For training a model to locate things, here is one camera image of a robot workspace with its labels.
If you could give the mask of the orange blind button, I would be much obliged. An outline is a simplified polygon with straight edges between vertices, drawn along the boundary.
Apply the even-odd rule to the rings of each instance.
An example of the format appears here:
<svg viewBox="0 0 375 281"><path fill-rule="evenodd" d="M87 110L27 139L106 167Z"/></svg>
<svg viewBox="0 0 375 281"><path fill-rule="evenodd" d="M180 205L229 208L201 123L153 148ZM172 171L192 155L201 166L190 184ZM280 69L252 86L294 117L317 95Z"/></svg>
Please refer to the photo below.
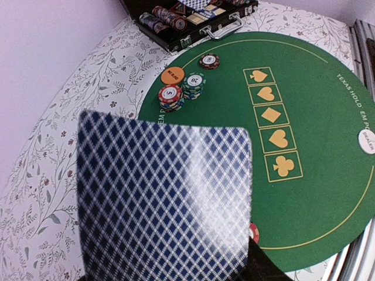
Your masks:
<svg viewBox="0 0 375 281"><path fill-rule="evenodd" d="M183 81L185 72L181 67L169 67L161 74L161 81L166 85L176 85Z"/></svg>

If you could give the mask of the dark maroon chip stack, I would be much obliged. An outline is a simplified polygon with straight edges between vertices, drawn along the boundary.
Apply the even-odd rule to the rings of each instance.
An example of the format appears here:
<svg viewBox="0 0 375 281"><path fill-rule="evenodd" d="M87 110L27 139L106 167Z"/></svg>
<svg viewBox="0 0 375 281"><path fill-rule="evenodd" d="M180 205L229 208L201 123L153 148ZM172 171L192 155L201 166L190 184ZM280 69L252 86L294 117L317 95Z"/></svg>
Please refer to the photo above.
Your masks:
<svg viewBox="0 0 375 281"><path fill-rule="evenodd" d="M213 70L219 67L220 57L213 53L204 54L200 58L199 64L205 70Z"/></svg>

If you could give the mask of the white dealer button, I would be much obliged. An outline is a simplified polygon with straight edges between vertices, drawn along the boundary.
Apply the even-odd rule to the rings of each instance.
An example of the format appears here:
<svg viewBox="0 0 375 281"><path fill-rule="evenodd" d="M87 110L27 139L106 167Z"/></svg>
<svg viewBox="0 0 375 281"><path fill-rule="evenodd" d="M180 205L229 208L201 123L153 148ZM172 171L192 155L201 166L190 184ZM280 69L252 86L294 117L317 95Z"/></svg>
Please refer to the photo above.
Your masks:
<svg viewBox="0 0 375 281"><path fill-rule="evenodd" d="M375 154L375 133L369 129L362 129L358 134L358 143L364 153Z"/></svg>

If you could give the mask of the green white chip stack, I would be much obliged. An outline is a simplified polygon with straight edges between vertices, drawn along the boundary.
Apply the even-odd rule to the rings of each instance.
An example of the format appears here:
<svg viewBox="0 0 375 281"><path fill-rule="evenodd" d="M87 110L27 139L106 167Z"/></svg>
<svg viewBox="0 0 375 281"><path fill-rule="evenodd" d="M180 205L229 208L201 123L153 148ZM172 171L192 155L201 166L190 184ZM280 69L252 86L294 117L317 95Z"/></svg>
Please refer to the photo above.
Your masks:
<svg viewBox="0 0 375 281"><path fill-rule="evenodd" d="M190 73L182 82L182 94L186 100L195 100L201 96L206 84L203 73Z"/></svg>

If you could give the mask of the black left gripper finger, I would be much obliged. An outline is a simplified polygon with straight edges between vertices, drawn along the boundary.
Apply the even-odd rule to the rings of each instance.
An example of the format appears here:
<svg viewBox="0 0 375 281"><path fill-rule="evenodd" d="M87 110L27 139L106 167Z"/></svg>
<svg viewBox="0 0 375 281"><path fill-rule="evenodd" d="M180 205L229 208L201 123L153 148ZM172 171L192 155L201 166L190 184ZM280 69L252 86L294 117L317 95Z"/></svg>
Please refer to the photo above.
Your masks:
<svg viewBox="0 0 375 281"><path fill-rule="evenodd" d="M290 278L279 269L252 239L248 243L248 257L240 280L247 281L290 281Z"/></svg>

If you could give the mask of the blue playing card deck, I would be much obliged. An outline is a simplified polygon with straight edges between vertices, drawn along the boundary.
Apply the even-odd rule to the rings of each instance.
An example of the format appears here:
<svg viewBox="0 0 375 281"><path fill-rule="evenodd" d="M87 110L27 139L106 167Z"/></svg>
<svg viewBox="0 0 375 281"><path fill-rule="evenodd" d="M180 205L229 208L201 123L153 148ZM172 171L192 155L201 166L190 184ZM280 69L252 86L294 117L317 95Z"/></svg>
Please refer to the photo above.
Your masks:
<svg viewBox="0 0 375 281"><path fill-rule="evenodd" d="M236 280L250 237L244 128L80 115L77 206L87 280Z"/></svg>

